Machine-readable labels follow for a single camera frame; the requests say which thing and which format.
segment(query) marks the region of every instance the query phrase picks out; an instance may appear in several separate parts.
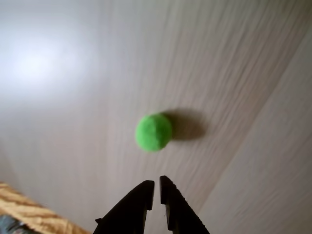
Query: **laminate floor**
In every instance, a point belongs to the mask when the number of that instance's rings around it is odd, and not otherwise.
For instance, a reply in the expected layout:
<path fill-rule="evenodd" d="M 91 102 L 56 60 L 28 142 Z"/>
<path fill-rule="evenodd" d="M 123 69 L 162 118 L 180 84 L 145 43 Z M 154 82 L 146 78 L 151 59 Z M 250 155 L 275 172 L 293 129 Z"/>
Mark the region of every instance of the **laminate floor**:
<path fill-rule="evenodd" d="M 0 0 L 0 179 L 93 231 L 167 175 L 212 234 L 312 232 L 310 0 Z M 147 114 L 175 140 L 141 151 Z M 145 232 L 170 233 L 156 184 Z"/>

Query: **fuzzy ball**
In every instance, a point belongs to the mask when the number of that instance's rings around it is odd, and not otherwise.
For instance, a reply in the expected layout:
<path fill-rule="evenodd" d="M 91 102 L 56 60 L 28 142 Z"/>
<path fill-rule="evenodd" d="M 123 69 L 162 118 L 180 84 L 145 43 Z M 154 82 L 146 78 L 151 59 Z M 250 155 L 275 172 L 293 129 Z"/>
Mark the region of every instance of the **fuzzy ball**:
<path fill-rule="evenodd" d="M 161 150 L 171 138 L 171 122 L 162 114 L 145 116 L 136 127 L 136 142 L 145 151 Z"/>

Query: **fabric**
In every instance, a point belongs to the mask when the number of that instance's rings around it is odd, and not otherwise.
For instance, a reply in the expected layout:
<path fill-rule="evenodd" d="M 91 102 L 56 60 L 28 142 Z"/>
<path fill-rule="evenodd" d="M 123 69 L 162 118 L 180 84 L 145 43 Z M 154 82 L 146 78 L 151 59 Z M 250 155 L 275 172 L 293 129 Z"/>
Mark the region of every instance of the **fabric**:
<path fill-rule="evenodd" d="M 89 234 L 69 220 L 17 193 L 5 183 L 0 183 L 0 215 L 10 215 L 43 234 Z"/>

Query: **green ball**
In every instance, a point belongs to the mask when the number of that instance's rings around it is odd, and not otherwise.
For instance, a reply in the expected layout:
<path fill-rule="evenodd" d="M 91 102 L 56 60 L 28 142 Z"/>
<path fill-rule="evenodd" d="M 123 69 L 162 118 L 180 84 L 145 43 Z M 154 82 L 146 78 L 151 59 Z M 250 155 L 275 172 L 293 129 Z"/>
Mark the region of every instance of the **green ball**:
<path fill-rule="evenodd" d="M 145 151 L 161 150 L 171 138 L 171 122 L 162 114 L 145 116 L 136 127 L 136 142 Z"/>

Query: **floor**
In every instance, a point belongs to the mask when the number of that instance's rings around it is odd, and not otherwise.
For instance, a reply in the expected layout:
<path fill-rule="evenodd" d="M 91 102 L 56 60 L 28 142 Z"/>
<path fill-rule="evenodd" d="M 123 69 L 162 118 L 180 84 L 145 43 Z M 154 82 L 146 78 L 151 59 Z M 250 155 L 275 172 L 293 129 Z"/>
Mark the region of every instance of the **floor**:
<path fill-rule="evenodd" d="M 310 234 L 311 61 L 310 0 L 1 0 L 0 179 L 91 232 L 151 179 L 170 233 L 167 175 L 211 234 Z"/>

